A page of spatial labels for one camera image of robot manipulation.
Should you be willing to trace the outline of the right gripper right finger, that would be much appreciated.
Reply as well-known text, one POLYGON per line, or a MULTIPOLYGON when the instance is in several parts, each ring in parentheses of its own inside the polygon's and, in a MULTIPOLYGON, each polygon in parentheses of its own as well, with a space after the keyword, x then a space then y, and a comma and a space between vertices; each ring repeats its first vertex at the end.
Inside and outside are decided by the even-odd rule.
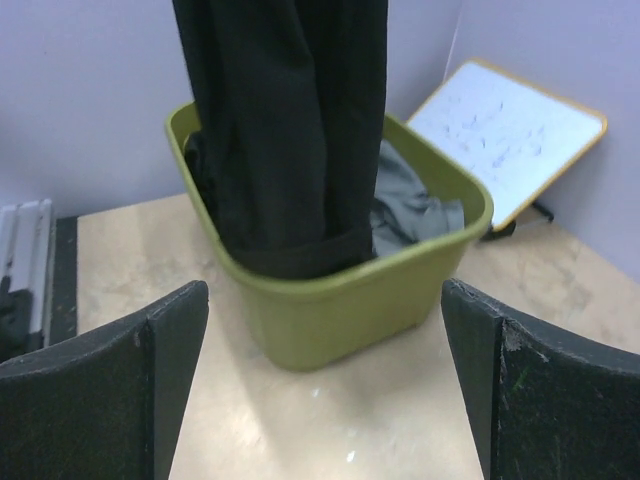
POLYGON ((441 311, 485 478, 638 478, 638 355, 458 279, 441 311))

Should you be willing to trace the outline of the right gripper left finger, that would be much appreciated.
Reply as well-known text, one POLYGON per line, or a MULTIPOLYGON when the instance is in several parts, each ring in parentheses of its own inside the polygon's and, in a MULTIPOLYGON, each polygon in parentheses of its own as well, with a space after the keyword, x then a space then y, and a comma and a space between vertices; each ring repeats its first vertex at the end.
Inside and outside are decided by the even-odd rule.
POLYGON ((207 284, 191 281, 2 363, 2 478, 168 478, 208 314, 207 284))

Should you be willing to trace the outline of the black t-shirt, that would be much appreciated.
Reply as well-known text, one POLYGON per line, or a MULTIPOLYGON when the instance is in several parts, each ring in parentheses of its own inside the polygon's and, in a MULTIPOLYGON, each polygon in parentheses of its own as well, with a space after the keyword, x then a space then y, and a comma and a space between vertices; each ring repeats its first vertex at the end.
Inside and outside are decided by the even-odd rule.
POLYGON ((243 267, 310 279, 372 258, 384 1, 177 1, 193 174, 243 267))

